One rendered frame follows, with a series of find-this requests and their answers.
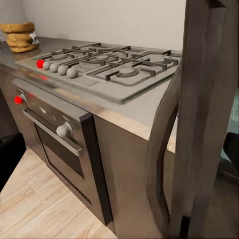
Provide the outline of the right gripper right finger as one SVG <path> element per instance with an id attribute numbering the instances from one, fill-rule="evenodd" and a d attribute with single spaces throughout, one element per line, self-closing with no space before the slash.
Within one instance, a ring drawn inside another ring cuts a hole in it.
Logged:
<path id="1" fill-rule="evenodd" d="M 227 154 L 230 161 L 239 172 L 239 134 L 226 134 L 223 151 Z"/>

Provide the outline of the popcorn bag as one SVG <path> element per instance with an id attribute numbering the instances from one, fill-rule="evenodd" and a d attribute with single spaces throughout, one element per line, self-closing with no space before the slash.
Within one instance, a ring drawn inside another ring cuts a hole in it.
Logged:
<path id="1" fill-rule="evenodd" d="M 34 23 L 31 21 L 23 24 L 4 23 L 0 27 L 2 32 L 7 34 L 6 43 L 12 52 L 32 51 L 40 45 Z"/>

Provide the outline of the microwave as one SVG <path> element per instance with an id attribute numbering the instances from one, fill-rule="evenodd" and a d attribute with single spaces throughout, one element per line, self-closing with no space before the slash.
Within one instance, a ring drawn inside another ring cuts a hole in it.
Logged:
<path id="1" fill-rule="evenodd" d="M 201 239 L 230 116 L 239 115 L 239 0 L 186 0 L 181 52 L 151 129 L 146 195 L 165 239 Z M 163 157 L 177 116 L 169 214 Z"/>

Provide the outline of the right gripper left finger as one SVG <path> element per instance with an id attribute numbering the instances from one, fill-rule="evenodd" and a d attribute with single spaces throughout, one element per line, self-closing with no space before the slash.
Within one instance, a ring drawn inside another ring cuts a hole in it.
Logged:
<path id="1" fill-rule="evenodd" d="M 0 138 L 0 192 L 25 151 L 26 146 L 22 132 Z"/>

